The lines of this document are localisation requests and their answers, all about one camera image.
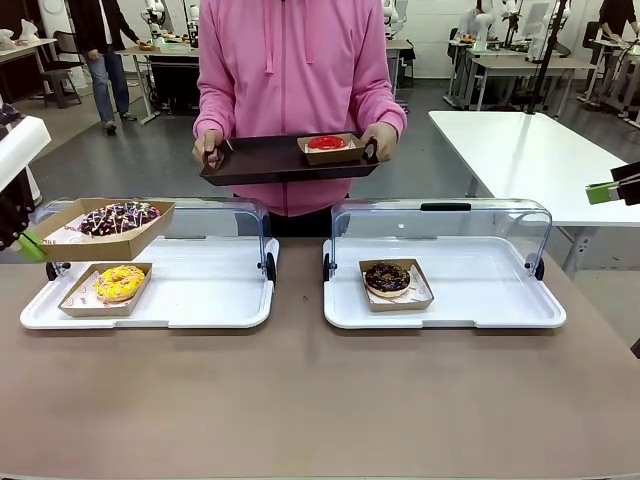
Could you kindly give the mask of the beige top background desk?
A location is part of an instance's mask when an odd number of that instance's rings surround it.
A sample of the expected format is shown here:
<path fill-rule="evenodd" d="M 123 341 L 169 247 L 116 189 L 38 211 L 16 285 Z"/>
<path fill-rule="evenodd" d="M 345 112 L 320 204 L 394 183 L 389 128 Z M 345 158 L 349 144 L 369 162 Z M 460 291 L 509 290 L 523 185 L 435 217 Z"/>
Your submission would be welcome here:
<path fill-rule="evenodd" d="M 567 85 L 563 92 L 558 109 L 553 115 L 555 119 L 558 119 L 564 113 L 576 72 L 589 71 L 595 68 L 594 65 L 591 65 L 586 61 L 570 57 L 562 58 L 554 56 L 551 57 L 546 69 L 543 69 L 542 64 L 534 64 L 527 61 L 523 56 L 514 55 L 472 56 L 471 61 L 473 65 L 471 69 L 472 80 L 476 78 L 475 71 L 478 67 L 482 67 L 484 69 L 484 74 L 481 76 L 480 80 L 480 93 L 476 102 L 476 111 L 480 111 L 483 107 L 486 84 L 490 77 L 502 77 L 509 79 L 530 77 L 541 81 L 544 81 L 547 77 L 552 79 L 566 77 Z"/>

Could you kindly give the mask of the person in pink hoodie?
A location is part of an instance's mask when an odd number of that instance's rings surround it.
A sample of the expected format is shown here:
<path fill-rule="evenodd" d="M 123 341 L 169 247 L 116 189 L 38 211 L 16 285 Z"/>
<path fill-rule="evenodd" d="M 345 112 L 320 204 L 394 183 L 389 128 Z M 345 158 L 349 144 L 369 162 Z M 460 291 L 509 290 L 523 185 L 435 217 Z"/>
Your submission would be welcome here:
<path fill-rule="evenodd" d="M 235 98 L 229 137 L 361 131 L 354 97 L 392 92 L 381 0 L 201 0 L 199 93 Z"/>

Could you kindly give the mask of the black cabinet under desk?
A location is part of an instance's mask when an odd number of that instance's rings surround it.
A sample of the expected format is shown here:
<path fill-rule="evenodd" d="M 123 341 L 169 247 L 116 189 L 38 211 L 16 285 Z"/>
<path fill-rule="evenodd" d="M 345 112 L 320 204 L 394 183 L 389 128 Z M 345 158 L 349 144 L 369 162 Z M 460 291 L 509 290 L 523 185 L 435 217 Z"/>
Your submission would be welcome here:
<path fill-rule="evenodd" d="M 187 113 L 199 109 L 197 86 L 199 65 L 196 58 L 150 58 L 154 99 L 167 113 Z"/>

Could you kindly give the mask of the black office chair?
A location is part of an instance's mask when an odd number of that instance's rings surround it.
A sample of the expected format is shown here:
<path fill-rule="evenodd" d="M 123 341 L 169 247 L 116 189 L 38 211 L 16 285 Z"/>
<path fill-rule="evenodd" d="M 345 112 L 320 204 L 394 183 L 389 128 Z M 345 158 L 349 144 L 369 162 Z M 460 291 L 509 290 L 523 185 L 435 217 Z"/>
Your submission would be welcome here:
<path fill-rule="evenodd" d="M 65 109 L 70 101 L 82 103 L 81 97 L 72 80 L 72 69 L 82 67 L 81 52 L 76 43 L 76 35 L 71 32 L 55 31 L 54 56 L 57 54 L 75 55 L 77 60 L 60 60 L 58 58 L 45 59 L 41 80 L 44 87 L 44 105 L 54 101 L 59 109 Z"/>

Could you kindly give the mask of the chocolate sprinkle donut with drizzle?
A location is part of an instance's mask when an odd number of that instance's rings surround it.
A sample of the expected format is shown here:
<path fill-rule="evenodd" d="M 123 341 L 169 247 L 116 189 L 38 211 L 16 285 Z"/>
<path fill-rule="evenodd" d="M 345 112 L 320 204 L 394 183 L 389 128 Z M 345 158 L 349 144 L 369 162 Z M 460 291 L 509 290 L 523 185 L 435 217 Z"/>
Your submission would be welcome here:
<path fill-rule="evenodd" d="M 76 217 L 107 204 L 126 201 L 147 202 L 161 211 L 161 217 L 138 234 L 126 234 L 117 241 L 85 244 L 50 244 L 46 238 Z M 158 235 L 164 232 L 173 219 L 175 204 L 158 200 L 131 200 L 109 198 L 80 198 L 60 211 L 43 217 L 34 227 L 42 240 L 41 250 L 51 262 L 62 261 L 130 261 L 135 259 Z"/>

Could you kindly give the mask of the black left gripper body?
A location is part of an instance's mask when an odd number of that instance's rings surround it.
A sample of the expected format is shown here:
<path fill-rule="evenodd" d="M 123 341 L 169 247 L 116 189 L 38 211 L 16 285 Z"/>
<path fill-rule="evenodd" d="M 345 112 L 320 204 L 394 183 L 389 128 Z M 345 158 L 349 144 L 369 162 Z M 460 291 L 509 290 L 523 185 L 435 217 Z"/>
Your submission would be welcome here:
<path fill-rule="evenodd" d="M 35 204 L 27 174 L 18 174 L 0 190 L 0 250 L 9 248 L 29 226 Z"/>

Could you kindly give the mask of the red glazed donut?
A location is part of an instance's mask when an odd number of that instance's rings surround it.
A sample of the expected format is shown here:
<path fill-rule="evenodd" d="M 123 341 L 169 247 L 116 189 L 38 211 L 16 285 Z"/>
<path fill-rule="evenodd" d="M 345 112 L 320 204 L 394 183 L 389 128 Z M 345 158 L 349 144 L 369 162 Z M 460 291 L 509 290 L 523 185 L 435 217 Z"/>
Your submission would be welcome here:
<path fill-rule="evenodd" d="M 347 147 L 347 142 L 337 135 L 315 136 L 306 145 L 309 152 L 343 150 Z"/>

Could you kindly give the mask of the red frosted donut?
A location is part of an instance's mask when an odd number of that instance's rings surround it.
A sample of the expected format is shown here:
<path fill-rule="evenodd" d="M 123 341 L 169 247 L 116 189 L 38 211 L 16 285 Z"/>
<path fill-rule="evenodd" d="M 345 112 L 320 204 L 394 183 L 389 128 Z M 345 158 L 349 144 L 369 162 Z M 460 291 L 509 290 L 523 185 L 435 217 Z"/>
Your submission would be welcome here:
<path fill-rule="evenodd" d="M 353 139 L 357 145 L 355 149 L 345 148 L 343 150 L 333 150 L 333 151 L 321 151 L 321 152 L 309 152 L 306 149 L 306 145 L 312 137 L 315 136 L 326 136 L 326 135 L 337 135 L 342 137 L 347 143 L 350 139 Z M 297 139 L 297 145 L 306 159 L 307 163 L 310 166 L 319 166 L 319 165 L 328 165 L 335 163 L 346 163 L 346 162 L 354 162 L 361 159 L 364 150 L 365 144 L 352 133 L 341 133 L 341 134 L 320 134 L 309 137 L 299 137 Z"/>

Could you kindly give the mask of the black tripod pole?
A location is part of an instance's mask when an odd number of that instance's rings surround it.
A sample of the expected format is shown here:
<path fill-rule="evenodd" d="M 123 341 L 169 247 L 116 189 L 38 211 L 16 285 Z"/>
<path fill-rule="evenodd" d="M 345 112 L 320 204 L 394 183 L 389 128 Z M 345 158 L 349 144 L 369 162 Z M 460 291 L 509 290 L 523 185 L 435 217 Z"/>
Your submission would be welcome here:
<path fill-rule="evenodd" d="M 525 109 L 527 114 L 533 114 L 535 111 L 558 34 L 570 15 L 571 1 L 554 0 L 554 4 L 543 17 L 538 32 L 532 38 L 526 60 L 536 65 L 536 71 L 529 103 Z"/>

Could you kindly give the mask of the white round air purifier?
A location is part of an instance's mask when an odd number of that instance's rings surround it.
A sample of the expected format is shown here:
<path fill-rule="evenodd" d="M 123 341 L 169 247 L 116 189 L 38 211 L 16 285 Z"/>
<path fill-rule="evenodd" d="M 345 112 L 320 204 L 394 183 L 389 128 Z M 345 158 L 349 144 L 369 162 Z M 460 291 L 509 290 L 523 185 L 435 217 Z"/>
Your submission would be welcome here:
<path fill-rule="evenodd" d="M 27 166 L 24 169 L 27 179 L 28 179 L 28 184 L 29 184 L 29 189 L 31 192 L 31 196 L 32 196 L 32 201 L 34 204 L 34 209 L 37 209 L 41 204 L 42 204 L 42 194 L 41 191 L 38 187 L 38 184 L 33 176 L 33 173 L 30 169 L 29 166 Z"/>

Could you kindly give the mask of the dark brown serving tray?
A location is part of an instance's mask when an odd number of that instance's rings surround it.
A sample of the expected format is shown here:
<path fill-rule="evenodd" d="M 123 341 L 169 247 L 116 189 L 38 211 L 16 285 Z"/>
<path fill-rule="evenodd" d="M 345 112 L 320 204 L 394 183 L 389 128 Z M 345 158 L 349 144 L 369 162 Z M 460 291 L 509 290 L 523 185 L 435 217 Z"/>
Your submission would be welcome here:
<path fill-rule="evenodd" d="M 267 136 L 234 138 L 220 145 L 219 167 L 203 166 L 200 176 L 215 186 L 246 186 L 257 184 L 291 183 L 316 180 L 365 177 L 380 162 L 376 157 L 377 142 L 365 144 L 360 160 L 346 163 L 310 166 L 298 145 L 299 137 Z"/>

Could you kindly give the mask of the yellow frosted donut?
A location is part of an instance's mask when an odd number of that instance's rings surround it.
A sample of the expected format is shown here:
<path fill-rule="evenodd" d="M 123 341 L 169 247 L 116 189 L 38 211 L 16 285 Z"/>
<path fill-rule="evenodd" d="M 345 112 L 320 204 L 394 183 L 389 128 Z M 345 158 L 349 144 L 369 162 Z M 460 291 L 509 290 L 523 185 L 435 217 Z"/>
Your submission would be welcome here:
<path fill-rule="evenodd" d="M 76 281 L 76 283 L 68 290 L 63 299 L 58 304 L 58 309 L 64 312 L 66 315 L 72 318 L 81 318 L 81 317 L 89 317 L 89 318 L 97 318 L 97 317 L 128 317 L 132 314 L 136 304 L 140 300 L 143 292 L 137 296 L 131 304 L 127 307 L 116 307 L 116 308 L 107 308 L 107 309 L 81 309 L 79 312 L 72 311 L 71 309 L 67 309 L 61 306 L 62 301 L 65 297 L 70 293 L 70 291 L 76 287 L 82 280 L 86 279 L 90 272 L 93 270 L 98 270 L 99 272 L 104 272 L 107 269 L 114 268 L 121 265 L 130 265 L 135 266 L 143 270 L 147 275 L 147 284 L 146 287 L 151 280 L 152 276 L 152 264 L 151 263 L 92 263 L 89 265 L 87 270 L 81 275 L 80 279 Z"/>

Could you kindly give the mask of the person's left forearm pink sleeve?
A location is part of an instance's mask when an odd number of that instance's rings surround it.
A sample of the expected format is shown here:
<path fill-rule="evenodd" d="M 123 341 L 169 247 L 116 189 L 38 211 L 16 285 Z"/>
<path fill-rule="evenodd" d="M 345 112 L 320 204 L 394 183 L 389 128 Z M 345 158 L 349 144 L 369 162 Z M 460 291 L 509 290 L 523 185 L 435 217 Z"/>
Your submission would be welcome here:
<path fill-rule="evenodd" d="M 361 131 L 375 123 L 391 125 L 400 137 L 407 126 L 407 116 L 388 89 L 359 92 L 355 97 L 356 122 Z"/>

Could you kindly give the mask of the wood top desk white legs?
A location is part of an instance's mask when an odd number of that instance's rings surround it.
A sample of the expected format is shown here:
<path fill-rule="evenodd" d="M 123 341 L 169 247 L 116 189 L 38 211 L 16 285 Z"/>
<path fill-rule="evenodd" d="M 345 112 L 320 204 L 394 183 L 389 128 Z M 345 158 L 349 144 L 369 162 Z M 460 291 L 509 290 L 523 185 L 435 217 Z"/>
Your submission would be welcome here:
<path fill-rule="evenodd" d="M 196 58 L 199 65 L 198 51 L 190 46 L 183 51 L 162 51 L 159 47 L 153 47 L 151 50 L 141 49 L 140 47 L 130 47 L 117 52 L 122 58 L 130 59 L 133 62 L 134 72 L 140 86 L 142 100 L 144 103 L 145 114 L 139 119 L 141 125 L 148 124 L 162 114 L 174 115 L 180 113 L 167 113 L 163 111 L 155 102 L 153 76 L 150 67 L 150 58 L 169 57 L 169 58 Z"/>

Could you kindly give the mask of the chocolate donut coloured sprinkles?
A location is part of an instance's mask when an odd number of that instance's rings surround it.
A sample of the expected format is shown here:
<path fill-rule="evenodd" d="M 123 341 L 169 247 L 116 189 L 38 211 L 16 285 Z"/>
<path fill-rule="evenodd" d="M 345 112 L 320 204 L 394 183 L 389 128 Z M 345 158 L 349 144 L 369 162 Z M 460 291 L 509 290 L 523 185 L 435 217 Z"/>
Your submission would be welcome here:
<path fill-rule="evenodd" d="M 91 237 L 104 237 L 141 228 L 160 216 L 160 211 L 146 202 L 112 203 L 87 213 L 78 230 Z"/>

